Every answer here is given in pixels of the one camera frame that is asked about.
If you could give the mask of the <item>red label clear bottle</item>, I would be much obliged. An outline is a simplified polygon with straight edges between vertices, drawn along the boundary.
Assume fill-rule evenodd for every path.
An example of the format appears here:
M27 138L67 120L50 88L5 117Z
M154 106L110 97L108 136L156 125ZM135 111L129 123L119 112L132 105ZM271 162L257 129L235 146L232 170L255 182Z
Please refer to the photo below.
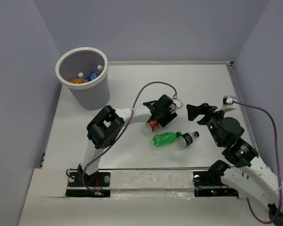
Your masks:
M144 124L142 133L144 135L148 135L157 130L158 128L160 128L160 124L158 121L149 121Z

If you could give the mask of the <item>green plastic bottle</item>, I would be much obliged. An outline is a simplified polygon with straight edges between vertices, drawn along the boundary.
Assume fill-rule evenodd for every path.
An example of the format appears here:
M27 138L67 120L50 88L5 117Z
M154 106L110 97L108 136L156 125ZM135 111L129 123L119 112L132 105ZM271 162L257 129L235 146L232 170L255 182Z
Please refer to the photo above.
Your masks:
M153 136L152 141L155 146L165 146L174 143L180 136L181 132L166 132L156 134Z

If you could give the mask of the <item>black label clear bottle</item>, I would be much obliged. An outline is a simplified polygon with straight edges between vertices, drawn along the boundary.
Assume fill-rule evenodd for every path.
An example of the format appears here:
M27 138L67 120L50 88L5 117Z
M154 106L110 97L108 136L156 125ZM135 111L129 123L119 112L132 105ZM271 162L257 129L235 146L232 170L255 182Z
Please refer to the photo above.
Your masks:
M200 134L197 131L184 133L177 138L177 144L181 149L186 148L190 146L199 136Z

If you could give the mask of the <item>orange juice bottle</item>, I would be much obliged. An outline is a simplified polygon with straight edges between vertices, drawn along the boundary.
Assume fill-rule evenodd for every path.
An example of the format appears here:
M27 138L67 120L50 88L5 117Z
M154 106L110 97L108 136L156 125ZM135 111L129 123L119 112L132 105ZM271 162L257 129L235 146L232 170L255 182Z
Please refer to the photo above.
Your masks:
M80 79L80 78L71 80L71 83L73 83L73 84L83 84L83 83L86 83L86 82L87 82L86 79Z

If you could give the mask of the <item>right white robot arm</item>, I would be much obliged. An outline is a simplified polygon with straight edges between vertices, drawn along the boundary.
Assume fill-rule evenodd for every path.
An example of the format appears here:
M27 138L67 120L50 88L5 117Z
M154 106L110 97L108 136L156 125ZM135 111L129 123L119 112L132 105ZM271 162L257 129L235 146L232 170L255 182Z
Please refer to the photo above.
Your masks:
M217 160L208 170L194 173L193 183L201 189L205 186L228 186L246 196L268 211L268 221L262 224L283 226L283 181L280 169L273 172L262 160L258 151L242 139L244 128L225 113L242 105L232 97L224 97L223 106L218 108L203 103L187 105L188 120L198 116L197 123L207 126L217 147L223 148L226 161Z

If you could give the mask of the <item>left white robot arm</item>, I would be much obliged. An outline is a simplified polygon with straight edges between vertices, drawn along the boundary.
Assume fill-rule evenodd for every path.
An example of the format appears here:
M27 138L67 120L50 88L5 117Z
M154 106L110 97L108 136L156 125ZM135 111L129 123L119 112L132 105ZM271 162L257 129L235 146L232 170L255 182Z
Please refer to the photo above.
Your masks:
M95 172L99 169L100 155L110 147L126 125L143 122L143 132L150 134L168 125L175 117L176 111L183 107L179 99L163 94L158 100L125 109L103 107L87 125L88 146L83 161L78 166L79 181L84 186L94 183Z

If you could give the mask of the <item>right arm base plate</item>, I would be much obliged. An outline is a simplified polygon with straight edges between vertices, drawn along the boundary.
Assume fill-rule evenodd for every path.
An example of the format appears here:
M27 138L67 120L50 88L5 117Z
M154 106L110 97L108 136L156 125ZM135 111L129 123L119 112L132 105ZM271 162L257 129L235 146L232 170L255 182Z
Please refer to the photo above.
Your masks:
M221 177L208 171L194 171L192 183L194 196L200 197L239 197L238 191L221 182Z

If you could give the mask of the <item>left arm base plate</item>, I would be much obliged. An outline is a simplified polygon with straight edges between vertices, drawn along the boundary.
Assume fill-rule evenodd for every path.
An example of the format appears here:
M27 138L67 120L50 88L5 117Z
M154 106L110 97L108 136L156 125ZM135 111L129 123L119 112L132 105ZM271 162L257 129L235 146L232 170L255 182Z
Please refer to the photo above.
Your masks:
M84 175L82 182L83 170L67 169L68 177L66 197L75 198L108 198L110 197L110 175L109 170L98 170L92 175Z

